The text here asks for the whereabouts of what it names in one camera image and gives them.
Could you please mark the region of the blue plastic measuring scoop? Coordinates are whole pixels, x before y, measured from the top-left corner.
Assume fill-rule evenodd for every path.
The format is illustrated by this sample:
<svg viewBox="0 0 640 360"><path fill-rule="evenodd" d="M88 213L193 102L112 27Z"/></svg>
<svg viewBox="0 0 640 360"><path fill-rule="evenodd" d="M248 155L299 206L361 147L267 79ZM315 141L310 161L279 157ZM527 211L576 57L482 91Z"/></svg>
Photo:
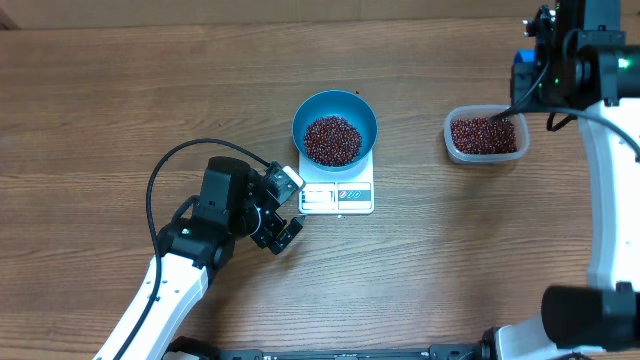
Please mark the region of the blue plastic measuring scoop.
<svg viewBox="0 0 640 360"><path fill-rule="evenodd" d="M513 59L514 64L535 62L536 52L533 49L519 49Z"/></svg>

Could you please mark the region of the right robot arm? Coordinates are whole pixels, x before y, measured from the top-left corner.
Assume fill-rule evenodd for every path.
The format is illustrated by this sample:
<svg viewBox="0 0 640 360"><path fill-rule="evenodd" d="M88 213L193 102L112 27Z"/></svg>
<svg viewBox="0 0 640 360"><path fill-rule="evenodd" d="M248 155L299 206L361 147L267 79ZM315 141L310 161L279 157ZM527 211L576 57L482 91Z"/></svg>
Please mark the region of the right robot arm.
<svg viewBox="0 0 640 360"><path fill-rule="evenodd" d="M639 48L617 1L558 1L525 21L534 50L512 66L504 119L545 113L556 132L576 122L591 191L584 287L552 285L533 318L492 331L494 359L585 359L639 346Z"/></svg>

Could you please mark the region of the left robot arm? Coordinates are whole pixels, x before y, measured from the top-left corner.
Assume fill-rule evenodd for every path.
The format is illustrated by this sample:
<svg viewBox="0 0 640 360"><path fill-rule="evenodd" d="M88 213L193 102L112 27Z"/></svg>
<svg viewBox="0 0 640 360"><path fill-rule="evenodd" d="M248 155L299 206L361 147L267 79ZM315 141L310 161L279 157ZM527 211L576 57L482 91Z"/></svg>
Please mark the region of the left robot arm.
<svg viewBox="0 0 640 360"><path fill-rule="evenodd" d="M97 358L220 358L214 346L176 332L231 259L238 240L249 237L273 254L293 240L303 217L286 221L276 211L303 184L291 167L277 162L258 173L239 159L210 158L200 193L160 230L160 254Z"/></svg>

